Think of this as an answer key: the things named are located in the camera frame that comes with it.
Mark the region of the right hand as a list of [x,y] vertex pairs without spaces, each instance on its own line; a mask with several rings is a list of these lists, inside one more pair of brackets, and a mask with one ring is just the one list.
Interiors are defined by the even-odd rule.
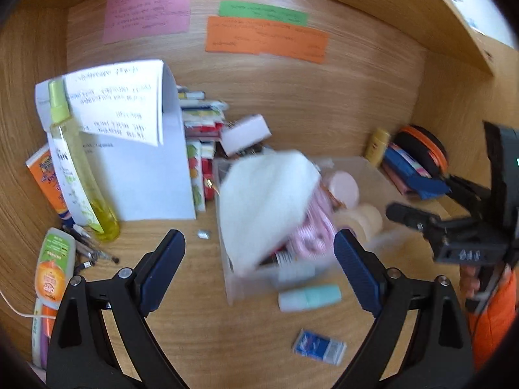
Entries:
[[478,269],[473,266],[461,266],[459,268],[459,287],[466,299],[472,299],[478,292],[480,282]]

